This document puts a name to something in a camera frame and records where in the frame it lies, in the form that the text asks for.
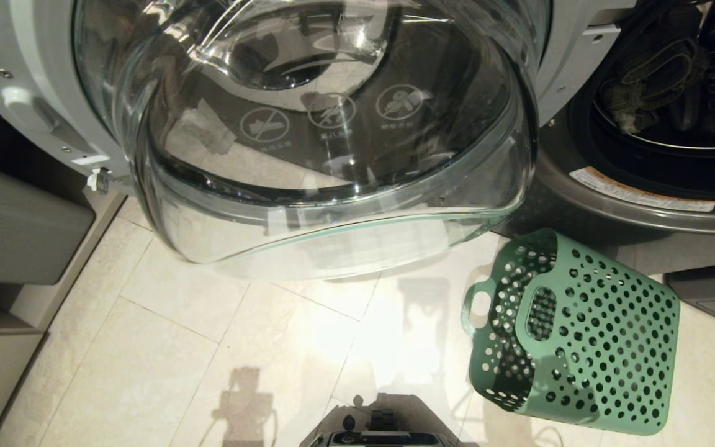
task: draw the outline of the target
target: front-loading washing machine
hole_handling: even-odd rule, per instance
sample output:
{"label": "front-loading washing machine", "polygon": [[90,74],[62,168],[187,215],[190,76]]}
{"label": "front-loading washing machine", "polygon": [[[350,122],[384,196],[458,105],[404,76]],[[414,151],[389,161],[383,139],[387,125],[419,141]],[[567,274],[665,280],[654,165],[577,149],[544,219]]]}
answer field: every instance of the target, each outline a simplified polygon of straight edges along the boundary
{"label": "front-loading washing machine", "polygon": [[635,6],[0,0],[0,113],[193,263],[364,274],[518,209]]}

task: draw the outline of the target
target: green laundry basket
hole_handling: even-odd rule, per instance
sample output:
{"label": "green laundry basket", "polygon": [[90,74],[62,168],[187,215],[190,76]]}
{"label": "green laundry basket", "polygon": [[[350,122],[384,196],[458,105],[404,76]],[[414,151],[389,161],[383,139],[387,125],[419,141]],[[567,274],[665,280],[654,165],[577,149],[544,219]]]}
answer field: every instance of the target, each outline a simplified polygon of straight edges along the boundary
{"label": "green laundry basket", "polygon": [[[474,328],[474,297],[492,298]],[[470,381],[499,407],[633,435],[667,421],[680,304],[667,286],[544,229],[501,250],[465,297]]]}

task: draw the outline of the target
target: washing machine door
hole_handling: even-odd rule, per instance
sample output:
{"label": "washing machine door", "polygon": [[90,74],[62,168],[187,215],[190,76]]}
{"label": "washing machine door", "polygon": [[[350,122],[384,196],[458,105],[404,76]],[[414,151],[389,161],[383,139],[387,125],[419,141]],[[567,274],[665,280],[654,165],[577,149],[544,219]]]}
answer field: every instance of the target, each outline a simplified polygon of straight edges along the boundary
{"label": "washing machine door", "polygon": [[165,243],[242,276],[333,278],[519,206],[548,7],[80,0],[74,48]]}

